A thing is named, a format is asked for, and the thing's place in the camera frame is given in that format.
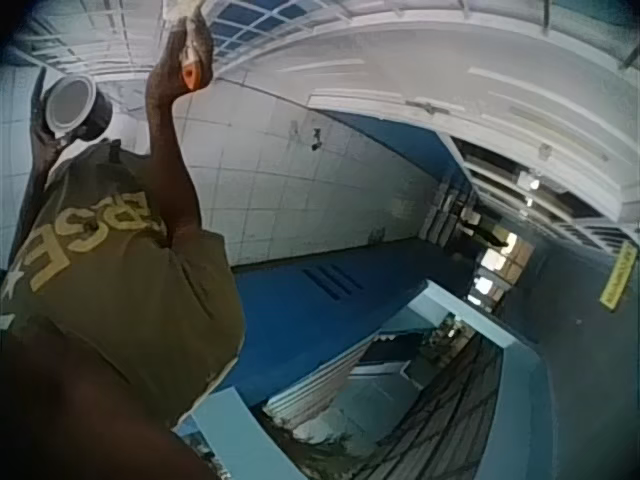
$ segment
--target hand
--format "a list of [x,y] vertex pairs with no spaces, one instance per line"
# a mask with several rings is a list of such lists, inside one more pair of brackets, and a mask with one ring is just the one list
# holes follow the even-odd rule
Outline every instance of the hand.
[[187,40],[187,30],[193,47],[200,60],[201,84],[204,88],[213,79],[213,41],[204,21],[202,12],[197,9],[188,20],[180,19],[172,28],[167,45],[158,64],[147,79],[147,108],[170,107],[181,96],[190,92],[182,78],[181,54]]
[[42,86],[46,70],[40,69],[36,84],[31,93],[31,155],[33,157],[33,170],[35,173],[49,173],[65,148],[73,143],[76,135],[81,132],[68,133],[56,138],[44,115],[45,105],[49,92],[42,98]]

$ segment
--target olive green t-shirt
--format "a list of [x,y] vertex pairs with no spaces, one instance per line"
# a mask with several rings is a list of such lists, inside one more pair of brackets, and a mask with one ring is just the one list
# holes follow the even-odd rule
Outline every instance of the olive green t-shirt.
[[0,313],[16,335],[46,317],[86,342],[173,426],[235,363],[244,319],[220,235],[169,245],[150,161],[102,142],[54,172]]

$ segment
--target floor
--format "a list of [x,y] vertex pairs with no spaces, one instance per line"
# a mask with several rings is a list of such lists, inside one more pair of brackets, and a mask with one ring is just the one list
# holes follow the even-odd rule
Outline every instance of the floor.
[[545,255],[519,285],[519,310],[549,368],[557,478],[628,478],[639,458],[638,271],[611,313],[598,301],[611,262]]

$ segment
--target raised arm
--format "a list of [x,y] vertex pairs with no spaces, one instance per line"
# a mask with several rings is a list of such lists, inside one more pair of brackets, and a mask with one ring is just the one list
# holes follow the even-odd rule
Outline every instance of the raised arm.
[[[198,13],[189,20],[195,49],[201,59],[201,86],[213,78],[213,42],[204,18]],[[187,24],[183,20],[171,31],[162,58],[147,80],[147,117],[151,143],[151,188],[172,243],[188,238],[200,229],[200,208],[193,182],[185,167],[171,107],[175,100],[189,93],[182,79],[180,55],[185,46]]]
[[56,139],[53,132],[47,126],[44,118],[44,105],[46,98],[42,98],[45,69],[42,68],[36,78],[36,83],[31,93],[31,157],[32,167],[27,182],[27,188],[22,199],[18,225],[11,245],[9,264],[12,264],[25,242],[38,213],[44,202],[44,188],[49,177],[51,167],[56,163],[62,151],[69,146],[74,138],[71,135]]

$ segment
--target dark skin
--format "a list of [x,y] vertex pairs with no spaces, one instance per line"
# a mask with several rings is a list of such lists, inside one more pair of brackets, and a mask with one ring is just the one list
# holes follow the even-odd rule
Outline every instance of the dark skin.
[[[191,27],[206,86],[213,77],[211,39],[201,17]],[[200,229],[198,200],[171,115],[174,101],[188,93],[179,62],[184,39],[182,22],[171,33],[147,82],[151,188],[172,245]],[[41,74],[34,91],[33,170],[12,260],[42,207],[49,171],[69,143],[56,140],[42,121],[43,80]],[[0,337],[3,478],[217,478],[179,438],[146,414],[109,364],[78,339],[63,336],[46,319],[41,324],[44,327],[34,328],[30,335]]]

